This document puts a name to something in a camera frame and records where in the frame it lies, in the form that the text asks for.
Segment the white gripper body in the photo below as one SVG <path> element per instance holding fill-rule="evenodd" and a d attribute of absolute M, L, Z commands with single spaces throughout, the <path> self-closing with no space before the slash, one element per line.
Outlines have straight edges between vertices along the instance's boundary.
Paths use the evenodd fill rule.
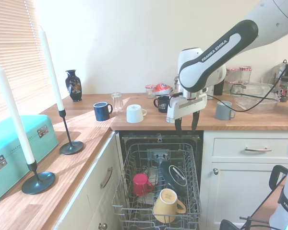
<path fill-rule="evenodd" d="M 169 97 L 166 121 L 174 123 L 176 119 L 183 118 L 204 109 L 207 105 L 207 94 L 203 92 L 178 92 Z"/>

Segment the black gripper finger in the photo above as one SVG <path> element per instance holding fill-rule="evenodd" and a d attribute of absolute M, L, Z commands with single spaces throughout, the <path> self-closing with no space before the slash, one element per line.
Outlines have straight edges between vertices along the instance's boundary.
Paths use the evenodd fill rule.
<path fill-rule="evenodd" d="M 200 115 L 200 111 L 194 112 L 192 114 L 192 131 L 196 131 L 197 129 L 197 125 L 198 125 L 198 121 L 199 121 L 199 115 Z"/>
<path fill-rule="evenodd" d="M 182 123 L 182 118 L 175 119 L 175 129 L 179 137 L 182 136 L 181 123 Z"/>

